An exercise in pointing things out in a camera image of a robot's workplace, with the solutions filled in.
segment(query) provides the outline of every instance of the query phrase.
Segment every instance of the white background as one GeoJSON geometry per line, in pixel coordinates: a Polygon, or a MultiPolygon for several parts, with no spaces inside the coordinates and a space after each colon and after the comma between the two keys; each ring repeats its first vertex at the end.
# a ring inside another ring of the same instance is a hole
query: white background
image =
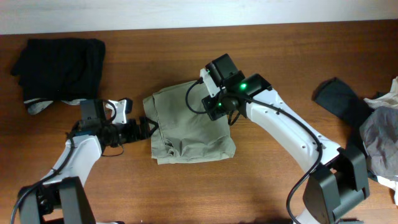
{"type": "Polygon", "coordinates": [[[398,0],[0,0],[0,34],[398,18],[398,0]]]}

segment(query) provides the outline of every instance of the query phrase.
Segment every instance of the gray cloth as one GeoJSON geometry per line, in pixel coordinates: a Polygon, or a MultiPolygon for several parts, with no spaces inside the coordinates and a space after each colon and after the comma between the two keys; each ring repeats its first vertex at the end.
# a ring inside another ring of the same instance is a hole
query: gray cloth
{"type": "MultiPolygon", "coordinates": [[[[159,124],[151,136],[152,158],[158,164],[218,161],[235,154],[226,116],[211,121],[207,114],[187,108],[185,94],[193,83],[170,86],[144,99],[146,116],[159,124]]],[[[205,85],[195,86],[188,97],[190,106],[204,111],[201,99],[207,95],[205,85]]]]}
{"type": "Polygon", "coordinates": [[[381,106],[359,129],[368,169],[377,176],[398,181],[398,110],[381,106]]]}

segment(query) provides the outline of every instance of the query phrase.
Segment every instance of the white cloth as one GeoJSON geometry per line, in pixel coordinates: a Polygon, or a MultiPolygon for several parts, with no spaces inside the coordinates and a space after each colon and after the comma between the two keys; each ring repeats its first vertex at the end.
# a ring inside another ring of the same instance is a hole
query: white cloth
{"type": "Polygon", "coordinates": [[[377,181],[379,182],[379,184],[389,187],[396,192],[394,194],[394,201],[395,201],[396,205],[398,206],[398,193],[397,193],[398,192],[398,182],[389,180],[389,179],[381,177],[381,176],[377,176],[377,181]]]}
{"type": "Polygon", "coordinates": [[[392,80],[391,90],[389,93],[374,100],[365,98],[364,101],[373,109],[380,106],[398,109],[398,77],[392,80]]]}

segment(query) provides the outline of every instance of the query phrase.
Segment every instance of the green led indicator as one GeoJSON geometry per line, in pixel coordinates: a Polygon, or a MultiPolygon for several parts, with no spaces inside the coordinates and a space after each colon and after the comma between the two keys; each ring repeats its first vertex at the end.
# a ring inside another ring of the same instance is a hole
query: green led indicator
{"type": "Polygon", "coordinates": [[[241,84],[241,90],[244,90],[247,87],[246,83],[241,84]]]}

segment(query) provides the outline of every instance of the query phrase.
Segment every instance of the wood surface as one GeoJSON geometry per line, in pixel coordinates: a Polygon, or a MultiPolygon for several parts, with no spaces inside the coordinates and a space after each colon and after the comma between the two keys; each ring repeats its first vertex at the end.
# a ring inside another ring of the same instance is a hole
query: wood surface
{"type": "MultiPolygon", "coordinates": [[[[0,36],[1,223],[9,221],[18,190],[54,165],[64,150],[65,132],[80,119],[78,106],[61,102],[27,114],[19,77],[10,75],[27,39],[61,37],[106,43],[99,97],[133,99],[130,118],[144,115],[145,97],[196,80],[210,60],[229,53],[246,76],[261,74],[304,120],[342,146],[349,127],[311,100],[313,90],[338,77],[359,96],[370,97],[389,91],[398,75],[398,21],[0,36]]],[[[288,218],[285,200],[303,174],[300,167],[269,134],[244,118],[231,135],[236,154],[223,161],[158,166],[150,158],[150,140],[125,145],[122,156],[101,158],[85,185],[96,219],[248,223],[288,218]]],[[[370,189],[371,196],[345,217],[367,224],[397,223],[392,192],[372,181],[370,189]]],[[[303,209],[302,192],[292,201],[297,215],[303,209]]]]}

